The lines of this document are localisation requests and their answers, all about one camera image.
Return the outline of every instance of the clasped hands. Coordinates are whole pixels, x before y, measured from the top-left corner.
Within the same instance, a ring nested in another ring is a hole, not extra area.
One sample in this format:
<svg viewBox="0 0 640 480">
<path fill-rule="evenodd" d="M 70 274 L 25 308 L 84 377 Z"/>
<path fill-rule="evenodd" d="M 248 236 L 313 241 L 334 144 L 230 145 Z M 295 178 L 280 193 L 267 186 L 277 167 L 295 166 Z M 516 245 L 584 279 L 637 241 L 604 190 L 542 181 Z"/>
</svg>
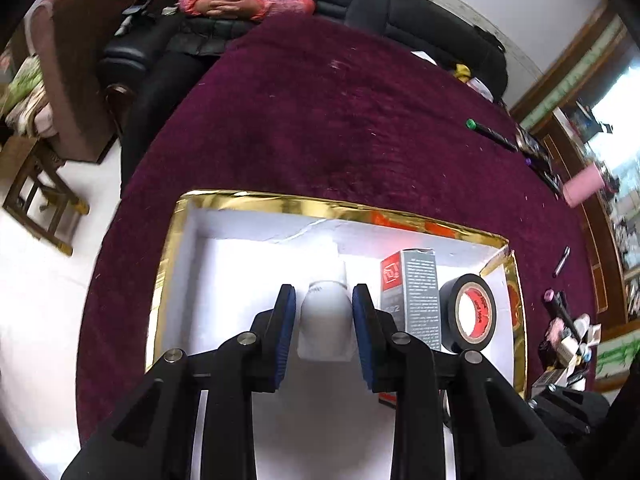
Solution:
<svg viewBox="0 0 640 480">
<path fill-rule="evenodd" d="M 203 16 L 225 20 L 249 20 L 262 10 L 257 0 L 198 0 L 194 8 Z"/>
</svg>

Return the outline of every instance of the electrical tape roll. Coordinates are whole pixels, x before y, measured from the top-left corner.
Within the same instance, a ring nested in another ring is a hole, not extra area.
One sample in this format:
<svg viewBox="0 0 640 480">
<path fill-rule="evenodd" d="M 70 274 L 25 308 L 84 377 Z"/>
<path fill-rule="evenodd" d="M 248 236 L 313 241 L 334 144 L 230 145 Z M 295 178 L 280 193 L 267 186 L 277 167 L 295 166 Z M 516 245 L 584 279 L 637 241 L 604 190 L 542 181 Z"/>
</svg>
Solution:
<svg viewBox="0 0 640 480">
<path fill-rule="evenodd" d="M 475 312 L 471 333 L 467 333 L 461 324 L 461 301 L 465 305 L 471 304 Z M 440 287 L 442 345 L 450 352 L 482 350 L 494 336 L 495 322 L 494 295 L 480 276 L 465 274 Z"/>
</svg>

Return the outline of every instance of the woman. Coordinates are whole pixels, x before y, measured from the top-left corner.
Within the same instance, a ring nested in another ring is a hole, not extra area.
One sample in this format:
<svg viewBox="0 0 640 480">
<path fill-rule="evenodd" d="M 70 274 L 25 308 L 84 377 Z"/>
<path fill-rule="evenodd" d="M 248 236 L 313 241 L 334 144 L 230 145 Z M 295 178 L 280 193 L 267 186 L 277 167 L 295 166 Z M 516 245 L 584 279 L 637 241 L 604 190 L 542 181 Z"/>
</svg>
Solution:
<svg viewBox="0 0 640 480">
<path fill-rule="evenodd" d="M 185 14 L 166 52 L 142 84 L 122 138 L 122 187 L 180 101 L 225 51 L 265 17 L 312 14 L 316 0 L 179 0 Z"/>
</svg>

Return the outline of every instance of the purple rug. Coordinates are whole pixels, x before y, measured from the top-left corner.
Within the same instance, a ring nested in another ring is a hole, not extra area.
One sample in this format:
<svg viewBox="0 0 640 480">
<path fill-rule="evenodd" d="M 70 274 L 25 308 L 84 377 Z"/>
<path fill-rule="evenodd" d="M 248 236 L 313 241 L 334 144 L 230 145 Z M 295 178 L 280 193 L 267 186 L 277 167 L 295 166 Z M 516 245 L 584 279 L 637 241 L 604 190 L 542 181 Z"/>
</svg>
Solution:
<svg viewBox="0 0 640 480">
<path fill-rule="evenodd" d="M 283 16 L 237 41 L 162 129 L 104 238 L 80 333 L 81 441 L 143 374 L 164 237 L 191 189 L 345 200 L 505 236 L 526 304 L 530 385 L 542 373 L 545 289 L 564 288 L 572 314 L 594 317 L 586 248 L 577 214 L 467 118 L 513 137 L 500 108 L 382 38 Z"/>
</svg>

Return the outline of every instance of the phone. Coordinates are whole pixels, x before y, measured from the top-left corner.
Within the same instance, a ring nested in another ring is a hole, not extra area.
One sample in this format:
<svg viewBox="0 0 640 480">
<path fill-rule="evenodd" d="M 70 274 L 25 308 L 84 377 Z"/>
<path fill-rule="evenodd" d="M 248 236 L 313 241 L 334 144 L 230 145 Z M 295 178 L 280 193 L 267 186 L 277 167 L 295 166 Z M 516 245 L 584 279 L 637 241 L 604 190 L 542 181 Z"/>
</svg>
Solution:
<svg viewBox="0 0 640 480">
<path fill-rule="evenodd" d="M 141 12 L 145 10 L 153 0 L 135 0 L 133 4 L 122 11 L 123 15 L 130 16 L 131 14 L 135 14 L 137 12 Z"/>
</svg>

